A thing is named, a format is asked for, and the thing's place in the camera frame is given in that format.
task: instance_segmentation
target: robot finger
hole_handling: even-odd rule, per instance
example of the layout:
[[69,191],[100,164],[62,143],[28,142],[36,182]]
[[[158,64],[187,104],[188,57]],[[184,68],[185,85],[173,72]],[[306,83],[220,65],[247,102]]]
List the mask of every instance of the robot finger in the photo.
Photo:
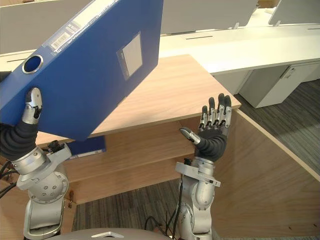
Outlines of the robot finger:
[[216,115],[215,115],[215,120],[214,120],[214,127],[218,128],[219,124],[221,123],[221,121],[224,118],[224,112],[225,112],[225,95],[223,93],[219,94],[218,97],[218,108],[216,111]]
[[37,124],[42,111],[42,96],[39,88],[31,88],[25,97],[25,108],[22,121],[26,124]]
[[232,113],[230,96],[228,95],[225,96],[224,104],[225,104],[225,108],[224,108],[221,123],[219,124],[219,128],[223,135],[228,136],[229,127],[231,124],[231,113]]
[[208,108],[207,106],[202,107],[201,119],[199,124],[199,131],[203,131],[208,121]]
[[181,127],[179,130],[182,133],[182,135],[185,136],[185,138],[191,141],[194,145],[200,143],[201,138],[193,131],[191,131],[189,128]]
[[215,111],[215,99],[213,97],[209,98],[209,112],[208,112],[208,122],[206,126],[211,128],[215,122],[216,111]]

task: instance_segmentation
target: binder finger hole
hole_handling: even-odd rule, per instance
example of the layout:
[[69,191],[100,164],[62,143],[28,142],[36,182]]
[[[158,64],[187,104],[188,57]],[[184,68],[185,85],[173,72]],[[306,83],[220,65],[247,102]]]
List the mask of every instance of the binder finger hole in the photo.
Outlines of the binder finger hole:
[[22,71],[25,74],[33,74],[41,68],[44,59],[40,55],[32,55],[28,57],[22,64]]

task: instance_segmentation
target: wooden shelf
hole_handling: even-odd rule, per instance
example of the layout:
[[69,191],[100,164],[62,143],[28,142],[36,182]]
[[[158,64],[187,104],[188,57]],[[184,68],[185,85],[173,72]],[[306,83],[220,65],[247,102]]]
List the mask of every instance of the wooden shelf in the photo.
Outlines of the wooden shelf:
[[93,200],[124,193],[149,185],[177,179],[180,174],[175,171],[176,163],[183,162],[191,155],[165,159],[143,166],[111,172],[109,174],[92,177],[84,181],[73,182],[69,191],[74,192],[74,201],[83,204]]
[[106,152],[64,162],[70,183],[194,152],[179,132],[179,122],[163,123],[105,136]]

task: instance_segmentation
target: white drawer unit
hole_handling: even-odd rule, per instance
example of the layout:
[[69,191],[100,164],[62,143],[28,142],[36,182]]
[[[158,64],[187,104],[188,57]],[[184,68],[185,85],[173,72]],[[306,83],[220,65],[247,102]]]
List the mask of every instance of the white drawer unit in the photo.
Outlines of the white drawer unit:
[[251,70],[212,74],[232,95],[237,94],[251,74]]
[[316,77],[319,67],[317,61],[257,69],[239,93],[255,108],[280,104],[300,83],[317,79],[309,76]]

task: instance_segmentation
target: barcode label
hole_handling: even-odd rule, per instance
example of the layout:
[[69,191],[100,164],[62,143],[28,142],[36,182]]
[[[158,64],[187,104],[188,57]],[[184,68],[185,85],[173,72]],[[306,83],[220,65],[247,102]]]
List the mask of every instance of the barcode label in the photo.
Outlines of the barcode label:
[[58,49],[61,45],[63,45],[68,39],[70,35],[64,32],[60,37],[57,38],[53,43],[51,43],[51,47],[55,50]]

